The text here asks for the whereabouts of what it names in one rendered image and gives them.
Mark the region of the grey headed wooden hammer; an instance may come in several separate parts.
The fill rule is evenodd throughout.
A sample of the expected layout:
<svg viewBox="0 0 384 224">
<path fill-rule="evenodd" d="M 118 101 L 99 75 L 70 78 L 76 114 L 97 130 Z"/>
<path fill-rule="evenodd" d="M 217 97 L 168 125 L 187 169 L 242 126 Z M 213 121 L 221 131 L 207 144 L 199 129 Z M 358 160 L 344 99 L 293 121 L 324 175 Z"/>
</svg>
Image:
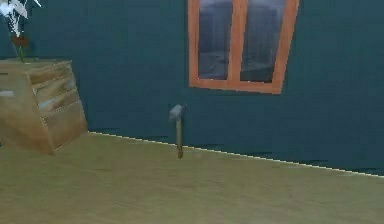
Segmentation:
<svg viewBox="0 0 384 224">
<path fill-rule="evenodd" d="M 176 147 L 177 157 L 181 159 L 183 157 L 183 146 L 182 146 L 182 113 L 183 106 L 180 104 L 175 105 L 169 111 L 169 120 L 175 123 L 176 127 Z"/>
</svg>

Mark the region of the orange framed window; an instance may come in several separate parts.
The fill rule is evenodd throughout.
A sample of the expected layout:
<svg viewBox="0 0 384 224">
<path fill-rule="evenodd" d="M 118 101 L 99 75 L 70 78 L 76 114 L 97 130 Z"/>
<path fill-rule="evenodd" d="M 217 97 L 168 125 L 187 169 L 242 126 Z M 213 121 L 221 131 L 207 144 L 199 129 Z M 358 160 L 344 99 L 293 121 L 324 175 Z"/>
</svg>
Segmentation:
<svg viewBox="0 0 384 224">
<path fill-rule="evenodd" d="M 282 92 L 300 0 L 187 0 L 188 84 Z"/>
</svg>

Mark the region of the wooden chest of drawers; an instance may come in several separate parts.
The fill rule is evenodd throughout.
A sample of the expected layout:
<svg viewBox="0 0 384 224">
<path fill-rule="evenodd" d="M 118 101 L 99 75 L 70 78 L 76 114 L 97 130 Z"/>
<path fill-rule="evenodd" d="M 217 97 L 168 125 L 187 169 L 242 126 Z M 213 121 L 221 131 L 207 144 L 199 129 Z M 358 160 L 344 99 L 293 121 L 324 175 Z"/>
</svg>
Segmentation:
<svg viewBox="0 0 384 224">
<path fill-rule="evenodd" d="M 0 144 L 53 154 L 87 131 L 70 60 L 0 60 Z"/>
</svg>

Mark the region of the white flower house plant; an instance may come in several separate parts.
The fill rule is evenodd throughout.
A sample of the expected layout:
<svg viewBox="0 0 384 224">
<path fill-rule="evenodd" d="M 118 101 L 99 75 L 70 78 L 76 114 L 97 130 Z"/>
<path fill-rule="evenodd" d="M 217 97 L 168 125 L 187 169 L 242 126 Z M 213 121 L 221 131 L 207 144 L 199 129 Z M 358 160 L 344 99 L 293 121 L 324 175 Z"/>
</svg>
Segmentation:
<svg viewBox="0 0 384 224">
<path fill-rule="evenodd" d="M 0 15 L 4 17 L 10 41 L 19 60 L 25 62 L 24 49 L 29 46 L 22 22 L 28 19 L 29 0 L 0 0 Z"/>
</svg>

